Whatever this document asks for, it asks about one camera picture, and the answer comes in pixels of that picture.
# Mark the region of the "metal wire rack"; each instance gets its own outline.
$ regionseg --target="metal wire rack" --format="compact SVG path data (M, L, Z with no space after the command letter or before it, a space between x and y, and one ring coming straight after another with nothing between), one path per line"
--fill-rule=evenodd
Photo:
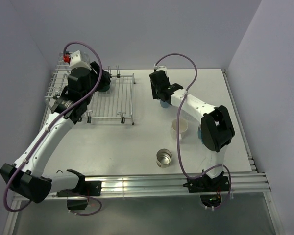
M46 103L50 109L53 105L53 100L61 95L64 87L68 84L67 78L71 71L69 65L63 61L62 55L62 53L59 54L57 66L45 96ZM119 66L117 66L116 75L112 74L110 66L108 66L108 72L111 74L110 89L105 92L94 93L84 117L87 118L87 123L91 123L93 119L100 119L120 120L124 124L125 120L129 119L134 125L134 74L120 75Z

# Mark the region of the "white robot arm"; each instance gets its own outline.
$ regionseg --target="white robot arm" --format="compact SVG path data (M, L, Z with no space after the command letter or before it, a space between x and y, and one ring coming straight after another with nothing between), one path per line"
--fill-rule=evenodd
M13 176L10 189L29 200L39 203L51 192L62 190L71 190L72 192L81 193L85 189L85 176L74 170L58 172L51 176L44 175L46 164L69 130L80 120L83 113L87 110L92 95L85 97L94 87L99 78L100 68L96 62L90 63L89 57L81 52L76 51L71 54L70 61L71 73L68 75L68 85L51 109L51 114L39 132L37 137L28 147L28 149L12 164L4 164L0 173L6 183ZM102 70L102 76L95 90L100 91L110 86L111 75ZM79 102L74 108L69 110L60 119L59 114L69 108L71 105Z
M160 66L149 76L153 99L179 107L187 91L179 84L170 84L166 67ZM202 153L206 157L203 170L222 165L227 145L235 135L228 110L224 106L208 104L191 94L187 94L182 109L193 116L201 126L202 142L206 146ZM216 167L207 172L207 175L216 179L223 176L223 169Z

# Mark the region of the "stainless steel cup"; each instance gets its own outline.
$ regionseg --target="stainless steel cup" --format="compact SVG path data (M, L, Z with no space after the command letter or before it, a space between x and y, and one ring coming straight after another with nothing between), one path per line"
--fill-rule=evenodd
M157 152L157 165L159 167L166 168L170 166L171 161L172 153L169 150L163 148Z

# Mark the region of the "red connector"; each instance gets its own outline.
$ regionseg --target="red connector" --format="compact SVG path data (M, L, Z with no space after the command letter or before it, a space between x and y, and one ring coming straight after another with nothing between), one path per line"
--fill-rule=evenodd
M70 55L68 55L68 54L63 55L63 61L64 62L69 63L70 60L71 60Z

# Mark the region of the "white wall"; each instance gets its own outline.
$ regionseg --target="white wall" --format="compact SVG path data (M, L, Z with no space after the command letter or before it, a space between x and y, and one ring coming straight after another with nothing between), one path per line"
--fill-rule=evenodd
M227 68L260 1L11 0L51 66L64 43L80 40L105 66L123 69L150 68L171 52L199 68ZM166 64L192 67L176 58Z
M262 0L228 78L256 164L294 234L294 0Z
M47 63L12 4L0 0L0 168L12 164L37 134L49 79ZM7 211L0 175L0 234Z

